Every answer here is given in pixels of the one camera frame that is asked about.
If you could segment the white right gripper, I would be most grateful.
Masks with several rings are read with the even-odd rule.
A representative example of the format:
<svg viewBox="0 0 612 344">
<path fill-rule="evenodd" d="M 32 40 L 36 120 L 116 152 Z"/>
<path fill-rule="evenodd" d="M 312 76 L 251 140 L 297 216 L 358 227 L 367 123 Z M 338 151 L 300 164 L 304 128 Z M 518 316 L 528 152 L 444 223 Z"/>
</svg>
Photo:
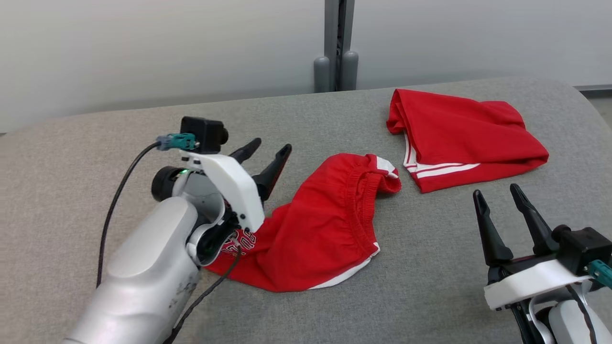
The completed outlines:
<svg viewBox="0 0 612 344">
<path fill-rule="evenodd" d="M 513 260 L 490 218 L 487 201 L 474 190 L 481 248 L 489 266 L 484 287 L 488 307 L 512 312 L 521 344 L 594 344 L 594 311 L 587 301 L 594 279 L 589 273 L 575 276 L 553 257 L 559 244 L 548 224 L 517 183 L 510 190 L 529 229 L 533 253 L 547 256 Z"/>
</svg>

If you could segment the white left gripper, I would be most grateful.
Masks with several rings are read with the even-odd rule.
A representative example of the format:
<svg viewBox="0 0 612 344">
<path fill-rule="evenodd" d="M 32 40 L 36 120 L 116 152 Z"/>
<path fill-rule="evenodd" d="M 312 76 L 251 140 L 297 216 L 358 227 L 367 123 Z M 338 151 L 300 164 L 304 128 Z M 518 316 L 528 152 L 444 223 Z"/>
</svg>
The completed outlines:
<svg viewBox="0 0 612 344">
<path fill-rule="evenodd" d="M 265 220 L 262 201 L 269 200 L 292 153 L 292 146 L 285 144 L 260 174 L 251 177 L 241 164 L 252 157 L 261 143 L 262 139 L 253 139 L 229 156 L 182 153 L 187 167 L 166 166 L 158 170 L 152 182 L 152 196 L 157 201 L 183 198 L 212 223 L 235 213 L 241 228 L 256 232 Z"/>
</svg>

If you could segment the red white-trimmed shorts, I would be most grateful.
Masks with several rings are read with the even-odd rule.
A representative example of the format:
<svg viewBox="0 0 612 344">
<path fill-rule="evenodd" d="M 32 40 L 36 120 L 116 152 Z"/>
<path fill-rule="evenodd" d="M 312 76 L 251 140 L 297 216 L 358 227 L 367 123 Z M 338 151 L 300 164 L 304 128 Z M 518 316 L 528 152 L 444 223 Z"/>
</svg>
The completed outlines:
<svg viewBox="0 0 612 344">
<path fill-rule="evenodd" d="M 255 233 L 239 231 L 206 270 L 271 292 L 337 285 L 380 252 L 373 227 L 380 193 L 395 194 L 398 170 L 377 155 L 336 154 L 275 209 Z"/>
</svg>

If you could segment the red white basketball jersey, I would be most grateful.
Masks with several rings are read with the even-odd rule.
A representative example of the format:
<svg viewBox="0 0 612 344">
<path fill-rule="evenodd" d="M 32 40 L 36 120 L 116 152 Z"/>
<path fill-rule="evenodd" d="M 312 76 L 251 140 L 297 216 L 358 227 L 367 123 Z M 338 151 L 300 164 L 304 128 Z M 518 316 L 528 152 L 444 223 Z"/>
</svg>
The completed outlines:
<svg viewBox="0 0 612 344">
<path fill-rule="evenodd" d="M 423 194 L 510 178 L 549 159 L 504 101 L 396 89 L 386 125 L 404 135 L 404 167 Z"/>
</svg>

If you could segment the grey cylindrical post bumper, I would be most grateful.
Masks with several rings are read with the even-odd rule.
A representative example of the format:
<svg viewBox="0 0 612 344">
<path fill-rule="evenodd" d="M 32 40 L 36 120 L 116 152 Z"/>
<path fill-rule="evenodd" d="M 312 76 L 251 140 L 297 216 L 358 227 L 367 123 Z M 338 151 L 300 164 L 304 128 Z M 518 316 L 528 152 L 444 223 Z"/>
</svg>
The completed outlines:
<svg viewBox="0 0 612 344">
<path fill-rule="evenodd" d="M 359 55 L 356 52 L 344 52 L 341 59 L 339 89 L 354 91 L 357 88 Z"/>
<path fill-rule="evenodd" d="M 330 60 L 327 56 L 317 57 L 313 61 L 313 80 L 315 93 L 330 92 Z"/>
</svg>

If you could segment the grey partition post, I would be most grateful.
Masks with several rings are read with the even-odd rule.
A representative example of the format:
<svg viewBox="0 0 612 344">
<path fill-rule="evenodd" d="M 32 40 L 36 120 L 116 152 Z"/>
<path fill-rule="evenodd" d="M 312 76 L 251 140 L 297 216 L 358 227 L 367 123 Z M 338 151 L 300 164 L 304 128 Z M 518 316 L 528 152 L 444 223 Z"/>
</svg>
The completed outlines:
<svg viewBox="0 0 612 344">
<path fill-rule="evenodd" d="M 330 92 L 339 89 L 341 59 L 351 48 L 355 0 L 324 0 L 324 56 L 330 60 Z"/>
</svg>

